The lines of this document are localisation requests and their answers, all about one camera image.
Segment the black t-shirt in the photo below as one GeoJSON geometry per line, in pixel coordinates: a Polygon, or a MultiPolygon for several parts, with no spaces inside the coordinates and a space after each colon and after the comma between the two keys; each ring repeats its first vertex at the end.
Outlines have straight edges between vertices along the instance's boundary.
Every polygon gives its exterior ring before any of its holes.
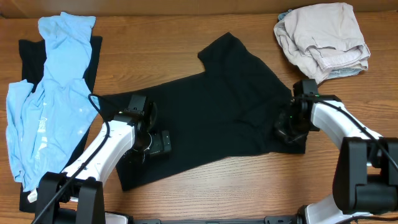
{"type": "Polygon", "coordinates": [[[204,72],[138,91],[157,105],[156,131],[170,134],[161,156],[124,156],[117,164],[127,191],[232,156],[269,152],[303,154],[304,143],[286,144],[274,124],[291,91],[230,33],[198,54],[204,72]]]}

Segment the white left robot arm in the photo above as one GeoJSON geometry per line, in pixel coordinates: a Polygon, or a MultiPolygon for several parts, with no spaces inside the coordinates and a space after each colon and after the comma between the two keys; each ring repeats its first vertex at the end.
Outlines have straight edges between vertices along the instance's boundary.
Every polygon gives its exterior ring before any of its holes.
{"type": "Polygon", "coordinates": [[[143,165],[171,151],[167,131],[153,133],[157,105],[132,95],[129,104],[101,131],[86,151],[60,173],[47,172],[37,190],[34,223],[133,223],[133,217],[104,208],[103,188],[120,161],[143,165]]]}

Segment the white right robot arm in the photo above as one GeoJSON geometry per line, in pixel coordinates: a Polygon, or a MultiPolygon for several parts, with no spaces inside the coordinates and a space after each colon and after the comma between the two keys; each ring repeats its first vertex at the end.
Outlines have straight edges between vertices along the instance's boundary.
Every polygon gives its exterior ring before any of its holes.
{"type": "Polygon", "coordinates": [[[310,131],[328,135],[340,151],[332,193],[295,215],[265,217],[265,223],[395,221],[385,213],[397,211],[397,138],[365,127],[337,96],[319,94],[314,79],[295,83],[293,93],[275,135],[293,146],[303,146],[310,131]]]}

